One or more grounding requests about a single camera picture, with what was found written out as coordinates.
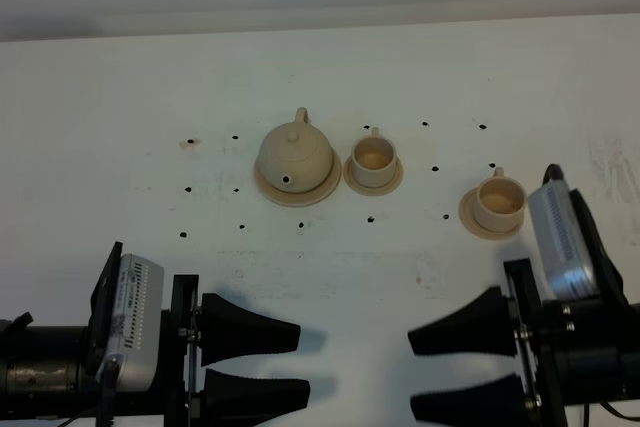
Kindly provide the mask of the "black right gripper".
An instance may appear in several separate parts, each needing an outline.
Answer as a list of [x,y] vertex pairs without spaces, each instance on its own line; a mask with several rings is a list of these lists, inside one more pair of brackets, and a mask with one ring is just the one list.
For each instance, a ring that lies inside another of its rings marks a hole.
[[445,426],[568,425],[531,261],[510,260],[503,266],[510,300],[499,287],[490,287],[458,311],[409,331],[408,339],[418,356],[515,357],[517,343],[525,393],[520,378],[511,374],[467,389],[416,395],[410,400],[416,421]]

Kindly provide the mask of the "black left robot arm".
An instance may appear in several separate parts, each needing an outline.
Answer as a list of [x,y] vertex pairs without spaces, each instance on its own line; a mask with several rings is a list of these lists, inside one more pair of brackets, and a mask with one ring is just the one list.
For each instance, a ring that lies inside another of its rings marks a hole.
[[296,350],[300,328],[200,294],[174,278],[169,308],[148,274],[99,282],[87,326],[38,327],[29,314],[1,330],[1,416],[68,425],[159,416],[167,426],[256,426],[304,409],[301,379],[251,379],[222,360]]

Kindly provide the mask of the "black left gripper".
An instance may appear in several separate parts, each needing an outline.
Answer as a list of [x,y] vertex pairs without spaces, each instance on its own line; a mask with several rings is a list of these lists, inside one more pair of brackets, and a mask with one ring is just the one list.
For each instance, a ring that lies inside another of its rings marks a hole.
[[201,365],[249,355],[296,351],[301,327],[243,309],[217,294],[204,294],[198,275],[175,275],[162,324],[160,367],[164,374],[164,426],[257,426],[307,407],[311,388],[301,379],[252,379],[208,369],[203,393]]

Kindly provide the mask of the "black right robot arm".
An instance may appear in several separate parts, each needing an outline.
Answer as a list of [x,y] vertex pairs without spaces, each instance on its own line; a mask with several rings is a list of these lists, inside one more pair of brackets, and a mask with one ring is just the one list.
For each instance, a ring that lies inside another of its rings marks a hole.
[[541,300],[528,260],[507,261],[510,293],[492,286],[456,312],[409,332],[417,356],[519,357],[522,374],[412,396],[419,422],[446,426],[564,426],[568,406],[639,397],[639,307],[618,288]]

